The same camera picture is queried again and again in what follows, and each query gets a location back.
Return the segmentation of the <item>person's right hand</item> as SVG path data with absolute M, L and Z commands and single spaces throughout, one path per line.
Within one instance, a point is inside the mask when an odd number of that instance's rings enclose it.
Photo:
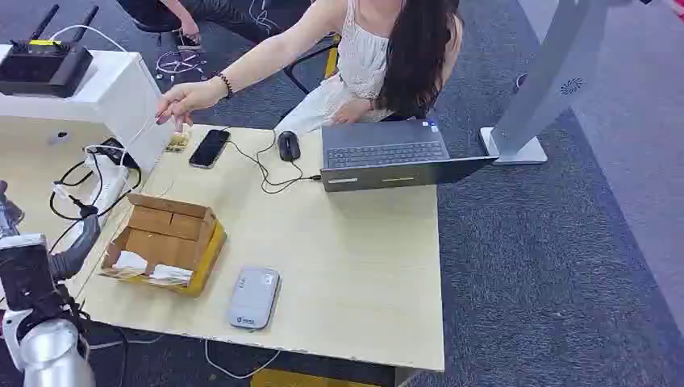
M 191 114 L 194 111 L 210 108 L 228 94 L 228 88 L 218 78 L 175 85 L 161 95 L 155 114 L 156 124 L 172 119 L 177 127 L 193 126 Z

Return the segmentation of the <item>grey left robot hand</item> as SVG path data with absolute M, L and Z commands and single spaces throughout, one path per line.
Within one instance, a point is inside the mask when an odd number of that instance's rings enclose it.
M 66 296 L 58 289 L 81 271 L 101 233 L 97 208 L 76 201 L 81 212 L 81 234 L 63 252 L 48 252 L 45 235 L 21 234 L 23 212 L 6 196 L 1 182 L 1 283 L 9 310 L 34 310 L 42 318 L 58 315 Z

